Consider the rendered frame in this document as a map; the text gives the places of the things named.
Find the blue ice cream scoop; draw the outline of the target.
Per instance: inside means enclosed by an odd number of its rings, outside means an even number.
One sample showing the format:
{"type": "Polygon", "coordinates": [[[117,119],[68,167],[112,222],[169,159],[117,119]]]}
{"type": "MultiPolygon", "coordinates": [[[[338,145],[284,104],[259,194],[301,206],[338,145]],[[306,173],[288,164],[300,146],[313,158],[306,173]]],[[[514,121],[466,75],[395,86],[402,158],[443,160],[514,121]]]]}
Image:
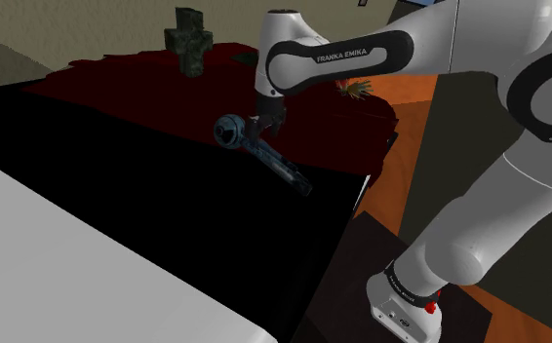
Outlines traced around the blue ice cream scoop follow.
{"type": "Polygon", "coordinates": [[[311,192],[311,183],[299,172],[295,164],[287,160],[263,139],[258,138],[252,142],[245,136],[245,121],[240,116],[226,114],[219,117],[214,124],[213,134],[216,142],[226,149],[242,147],[247,150],[291,185],[300,195],[308,196],[311,192]]]}

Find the orange and green small toy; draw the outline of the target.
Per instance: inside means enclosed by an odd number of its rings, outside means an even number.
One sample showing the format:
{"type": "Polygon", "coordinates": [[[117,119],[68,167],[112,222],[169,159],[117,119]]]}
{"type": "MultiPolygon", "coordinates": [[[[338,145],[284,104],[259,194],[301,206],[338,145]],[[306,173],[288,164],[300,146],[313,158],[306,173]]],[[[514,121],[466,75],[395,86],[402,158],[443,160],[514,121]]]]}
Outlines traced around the orange and green small toy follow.
{"type": "Polygon", "coordinates": [[[344,79],[336,81],[335,85],[342,96],[349,96],[357,100],[364,100],[366,96],[372,95],[374,91],[370,80],[353,81],[344,79]]]}

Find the dark grey cross figure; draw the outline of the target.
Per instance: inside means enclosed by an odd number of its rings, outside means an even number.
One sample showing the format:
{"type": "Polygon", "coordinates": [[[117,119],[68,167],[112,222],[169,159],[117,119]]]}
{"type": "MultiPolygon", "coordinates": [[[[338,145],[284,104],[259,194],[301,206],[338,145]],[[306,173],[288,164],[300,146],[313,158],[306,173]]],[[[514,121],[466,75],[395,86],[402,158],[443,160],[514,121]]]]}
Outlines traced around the dark grey cross figure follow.
{"type": "Polygon", "coordinates": [[[179,71],[188,78],[204,72],[204,53],[211,51],[214,34],[204,27],[201,11],[176,7],[176,28],[165,28],[165,47],[177,55],[179,71]]]}

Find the bed with dark red cover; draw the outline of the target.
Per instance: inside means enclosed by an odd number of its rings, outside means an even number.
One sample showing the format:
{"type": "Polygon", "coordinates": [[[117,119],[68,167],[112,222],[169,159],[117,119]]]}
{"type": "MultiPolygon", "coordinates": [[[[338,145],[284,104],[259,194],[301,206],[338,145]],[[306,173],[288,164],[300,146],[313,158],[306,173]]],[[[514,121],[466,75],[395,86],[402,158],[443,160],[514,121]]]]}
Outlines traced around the bed with dark red cover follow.
{"type": "Polygon", "coordinates": [[[169,51],[76,60],[0,87],[0,343],[290,343],[397,125],[327,82],[288,97],[271,145],[300,195],[220,147],[256,106],[254,49],[197,78],[169,51]]]}

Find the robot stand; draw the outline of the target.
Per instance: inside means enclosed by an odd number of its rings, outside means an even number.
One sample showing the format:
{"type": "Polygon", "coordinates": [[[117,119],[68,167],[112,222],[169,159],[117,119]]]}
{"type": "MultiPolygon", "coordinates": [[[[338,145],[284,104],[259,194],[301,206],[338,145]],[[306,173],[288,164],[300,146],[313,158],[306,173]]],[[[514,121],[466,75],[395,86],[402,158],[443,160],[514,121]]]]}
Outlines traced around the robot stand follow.
{"type": "MultiPolygon", "coordinates": [[[[345,228],[291,343],[404,343],[371,315],[370,276],[381,272],[407,245],[366,213],[345,228]]],[[[458,286],[447,285],[439,343],[484,343],[492,313],[458,286]]]]}

